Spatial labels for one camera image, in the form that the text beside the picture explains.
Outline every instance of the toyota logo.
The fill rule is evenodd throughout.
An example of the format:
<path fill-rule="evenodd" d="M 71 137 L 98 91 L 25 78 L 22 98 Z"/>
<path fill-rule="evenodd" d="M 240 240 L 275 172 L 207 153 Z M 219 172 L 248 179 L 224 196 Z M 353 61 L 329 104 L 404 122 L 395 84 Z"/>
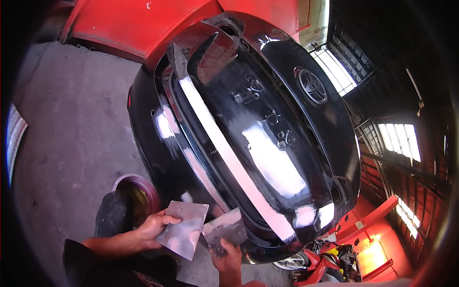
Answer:
<path fill-rule="evenodd" d="M 308 70 L 301 70 L 298 73 L 298 80 L 303 88 L 303 91 L 309 98 L 318 105 L 321 105 L 327 101 L 327 92 L 325 91 L 324 85 L 317 78 L 316 75 Z"/>

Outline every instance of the hand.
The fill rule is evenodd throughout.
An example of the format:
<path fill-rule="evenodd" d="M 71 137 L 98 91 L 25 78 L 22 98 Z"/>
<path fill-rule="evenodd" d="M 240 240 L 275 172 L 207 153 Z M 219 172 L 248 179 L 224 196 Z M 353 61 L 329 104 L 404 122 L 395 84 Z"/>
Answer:
<path fill-rule="evenodd" d="M 233 244 L 229 243 L 224 238 L 220 239 L 220 244 L 227 252 L 227 254 L 222 258 L 219 258 L 213 253 L 212 249 L 209 249 L 215 268 L 223 273 L 240 272 L 242 262 L 241 248 L 239 246 L 235 248 Z"/>
<path fill-rule="evenodd" d="M 159 249 L 162 244 L 155 238 L 163 231 L 168 224 L 180 223 L 182 219 L 166 215 L 166 210 L 161 210 L 156 214 L 151 214 L 145 222 L 135 230 L 136 235 L 144 240 L 145 249 Z"/>

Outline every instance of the person's left hand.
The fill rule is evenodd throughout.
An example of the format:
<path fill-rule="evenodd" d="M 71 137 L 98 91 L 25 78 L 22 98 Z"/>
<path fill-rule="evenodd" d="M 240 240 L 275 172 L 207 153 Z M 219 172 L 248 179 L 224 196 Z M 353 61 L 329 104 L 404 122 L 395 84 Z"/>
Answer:
<path fill-rule="evenodd" d="M 162 244 L 155 240 L 155 238 L 168 224 L 180 223 L 182 219 L 166 215 L 166 210 L 161 210 L 158 213 L 152 214 L 147 217 L 145 222 L 135 230 L 137 236 L 140 236 L 145 241 L 146 249 L 158 249 Z"/>

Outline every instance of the motorcycle wheel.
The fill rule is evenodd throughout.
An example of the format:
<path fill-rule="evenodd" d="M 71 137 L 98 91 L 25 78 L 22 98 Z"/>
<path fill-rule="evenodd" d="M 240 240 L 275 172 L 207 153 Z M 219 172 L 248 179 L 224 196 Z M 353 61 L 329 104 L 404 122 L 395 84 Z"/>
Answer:
<path fill-rule="evenodd" d="M 309 259 L 303 251 L 300 251 L 293 256 L 285 258 L 284 260 L 273 262 L 273 264 L 276 267 L 289 271 L 304 269 L 303 267 L 306 266 L 306 264 L 308 263 Z"/>

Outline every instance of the bolt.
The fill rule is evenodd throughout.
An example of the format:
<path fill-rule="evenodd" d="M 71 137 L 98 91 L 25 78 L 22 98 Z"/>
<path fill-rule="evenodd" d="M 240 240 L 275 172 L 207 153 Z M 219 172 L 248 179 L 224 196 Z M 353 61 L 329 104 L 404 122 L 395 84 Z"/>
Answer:
<path fill-rule="evenodd" d="M 285 141 L 279 141 L 277 143 L 277 147 L 279 147 L 280 149 L 284 149 L 285 148 Z"/>

